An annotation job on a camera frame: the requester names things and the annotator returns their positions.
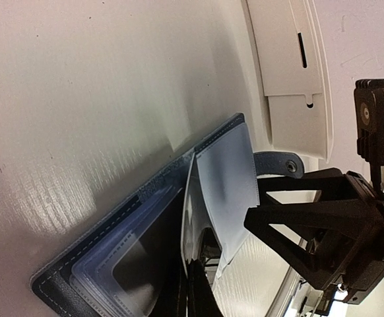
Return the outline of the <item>black VIP credit card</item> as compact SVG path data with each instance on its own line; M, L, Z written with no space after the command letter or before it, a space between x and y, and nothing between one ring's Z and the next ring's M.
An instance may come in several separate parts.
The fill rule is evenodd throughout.
M133 242L112 265L114 299L132 316L148 316L160 294L168 265L177 258L185 190L154 206L134 231Z

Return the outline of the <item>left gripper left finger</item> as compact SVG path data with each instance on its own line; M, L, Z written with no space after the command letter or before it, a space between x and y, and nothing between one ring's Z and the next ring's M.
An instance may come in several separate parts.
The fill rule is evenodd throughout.
M156 317L184 317L187 311L187 280L181 260L174 260L152 310Z

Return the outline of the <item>blue leather card holder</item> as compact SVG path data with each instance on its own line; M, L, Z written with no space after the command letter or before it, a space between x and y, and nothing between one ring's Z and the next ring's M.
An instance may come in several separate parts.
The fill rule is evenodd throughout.
M295 153L254 152L239 113L186 150L33 280L60 316L216 316L212 282L249 236L263 175L304 175Z

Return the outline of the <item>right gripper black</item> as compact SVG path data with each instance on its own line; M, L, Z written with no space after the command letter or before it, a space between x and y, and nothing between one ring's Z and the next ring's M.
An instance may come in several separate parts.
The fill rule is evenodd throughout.
M288 225L307 240L294 244L288 263L316 289L340 284L346 303L360 304L384 278L384 194L364 177L337 168L260 178L259 197L267 192L313 190L312 203L260 205L248 209L244 226L255 234L264 226Z

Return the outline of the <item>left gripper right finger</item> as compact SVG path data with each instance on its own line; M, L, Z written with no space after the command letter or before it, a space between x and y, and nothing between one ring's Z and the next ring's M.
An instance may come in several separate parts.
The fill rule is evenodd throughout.
M188 267L187 309L192 317L223 317L199 260Z

